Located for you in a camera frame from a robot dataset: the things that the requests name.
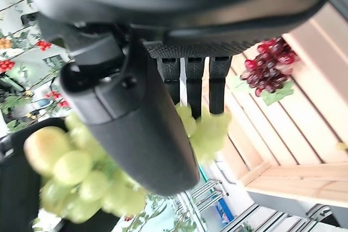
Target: black plastic housing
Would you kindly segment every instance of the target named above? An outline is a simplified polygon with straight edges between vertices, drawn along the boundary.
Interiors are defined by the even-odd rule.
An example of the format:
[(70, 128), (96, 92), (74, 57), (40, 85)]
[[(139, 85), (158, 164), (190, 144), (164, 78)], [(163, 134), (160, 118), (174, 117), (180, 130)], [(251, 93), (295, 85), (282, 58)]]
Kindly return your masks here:
[(69, 103), (94, 137), (137, 182), (159, 195), (174, 195), (199, 181), (195, 156), (154, 60), (132, 34), (115, 75), (101, 80), (60, 74)]

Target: wooden slat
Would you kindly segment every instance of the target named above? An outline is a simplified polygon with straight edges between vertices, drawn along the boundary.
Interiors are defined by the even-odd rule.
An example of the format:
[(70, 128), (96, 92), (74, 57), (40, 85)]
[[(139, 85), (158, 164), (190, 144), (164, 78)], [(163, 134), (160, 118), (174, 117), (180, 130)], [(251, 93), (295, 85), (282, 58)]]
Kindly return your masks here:
[[(232, 83), (232, 77), (234, 72), (230, 70), (227, 78), (226, 85)], [(287, 151), (287, 149), (279, 146), (279, 142), (282, 143), (281, 139), (274, 132), (274, 129), (260, 112), (253, 99), (244, 93), (235, 92), (232, 95), (226, 95), (226, 104), (231, 107), (230, 109), (235, 112), (239, 112), (236, 117), (239, 117), (239, 121), (243, 122), (242, 127), (246, 135), (250, 138), (256, 150), (260, 156), (268, 161), (273, 166), (278, 165), (277, 160), (280, 164), (294, 165), (296, 164), (294, 158)], [(273, 155), (269, 147), (275, 149)]]
[(348, 182), (258, 177), (246, 186), (251, 192), (348, 207)]
[(244, 133), (237, 119), (234, 119), (229, 125), (228, 136), (243, 157), (249, 169), (252, 170), (261, 164), (262, 159), (260, 155)]
[(269, 162), (263, 162), (259, 166), (257, 166), (252, 171), (249, 171), (246, 173), (243, 177), (239, 179), (239, 183), (243, 186), (248, 185), (250, 182), (255, 180), (258, 176), (260, 176), (262, 173), (264, 173), (266, 170), (268, 170), (271, 167)]
[(327, 3), (311, 20), (312, 25), (348, 64), (348, 23), (347, 20)]
[(262, 176), (348, 181), (348, 163), (276, 166), (269, 168)]
[[(254, 59), (257, 55), (255, 49), (251, 48), (244, 54), (251, 59)], [(236, 70), (236, 73), (241, 73), (245, 68), (243, 58), (237, 57), (232, 67)], [(316, 153), (313, 151), (310, 144), (308, 144), (297, 126), (293, 123), (287, 112), (284, 111), (279, 103), (267, 106), (261, 98), (256, 97), (254, 94), (252, 94), (252, 96), (299, 164), (320, 163), (319, 158), (316, 156)]]
[(239, 179), (249, 171), (229, 139), (226, 139), (226, 144), (220, 151), (220, 155), (225, 160), (230, 172), (235, 175), (236, 179)]
[(337, 55), (327, 41), (323, 41), (320, 32), (315, 30), (311, 23), (306, 23), (283, 37), (302, 60), (296, 65), (293, 73), (296, 82), (340, 139), (348, 143), (346, 62)]

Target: red grape bunch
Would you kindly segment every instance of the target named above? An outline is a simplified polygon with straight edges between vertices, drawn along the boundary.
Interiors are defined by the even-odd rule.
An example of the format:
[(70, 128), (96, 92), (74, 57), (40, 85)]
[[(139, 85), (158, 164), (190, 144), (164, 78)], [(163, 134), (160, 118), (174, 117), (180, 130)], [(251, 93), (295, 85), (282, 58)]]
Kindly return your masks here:
[(65, 101), (61, 94), (55, 91), (51, 91), (48, 94), (45, 95), (46, 99), (53, 99), (53, 100), (57, 100), (60, 99), (60, 102), (58, 103), (58, 107), (62, 108), (62, 107), (70, 107), (69, 103), (67, 101)]
[(246, 70), (240, 79), (246, 80), (250, 88), (256, 88), (255, 94), (260, 97), (264, 90), (275, 93), (283, 88), (299, 58), (281, 37), (263, 42), (257, 51), (260, 54), (254, 60), (245, 60)]
[(46, 49), (50, 49), (51, 45), (51, 43), (42, 40), (36, 43), (36, 46), (40, 47), (41, 51), (46, 51)]
[(10, 71), (12, 67), (14, 66), (15, 66), (15, 62), (9, 59), (0, 61), (0, 72), (2, 73), (2, 72)]

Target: grape bunch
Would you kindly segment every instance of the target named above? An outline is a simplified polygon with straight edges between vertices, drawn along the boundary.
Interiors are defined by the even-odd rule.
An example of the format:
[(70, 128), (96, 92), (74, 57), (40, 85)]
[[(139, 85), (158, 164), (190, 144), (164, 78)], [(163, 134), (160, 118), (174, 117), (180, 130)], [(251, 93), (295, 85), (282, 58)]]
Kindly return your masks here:
[(83, 223), (100, 208), (115, 216), (137, 215), (147, 193), (109, 157), (87, 127), (72, 113), (69, 132), (44, 127), (26, 139), (24, 153), (45, 180), (41, 207), (73, 223)]
[(14, 66), (15, 66), (15, 62), (9, 59), (0, 61), (0, 72), (10, 71)]
[(41, 51), (46, 51), (46, 49), (50, 49), (51, 48), (51, 43), (40, 40), (36, 43), (36, 46), (40, 47)]
[(61, 94), (58, 93), (58, 92), (51, 91), (51, 92), (45, 94), (45, 98), (46, 98), (46, 99), (52, 99), (52, 100), (54, 100), (54, 101), (57, 100), (57, 99), (59, 99), (58, 107), (60, 107), (60, 108), (63, 108), (63, 107), (70, 107), (69, 103), (68, 103), (66, 100), (64, 100), (64, 99), (62, 98)]
[(208, 109), (202, 108), (202, 117), (195, 119), (188, 106), (176, 105), (177, 112), (183, 122), (186, 133), (190, 139), (192, 149), (198, 163), (210, 163), (215, 158), (215, 153), (225, 145), (231, 114), (224, 112), (212, 115)]
[(275, 93), (283, 88), (299, 57), (281, 37), (264, 41), (257, 51), (260, 54), (254, 60), (245, 60), (246, 70), (240, 79), (247, 81), (250, 88), (256, 88), (255, 95), (260, 97), (264, 90)]

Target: wooden crate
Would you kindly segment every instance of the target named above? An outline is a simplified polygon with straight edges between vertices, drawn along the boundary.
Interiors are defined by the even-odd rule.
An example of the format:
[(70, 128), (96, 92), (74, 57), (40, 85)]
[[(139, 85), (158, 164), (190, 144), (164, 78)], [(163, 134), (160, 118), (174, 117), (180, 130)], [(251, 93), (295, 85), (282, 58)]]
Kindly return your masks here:
[(248, 191), (348, 207), (348, 151), (336, 147), (348, 144), (348, 23), (327, 4), (283, 37), (301, 58), (294, 94), (266, 106), (232, 91), (233, 76), (258, 52), (234, 56), (225, 90), (233, 123), (222, 155)]

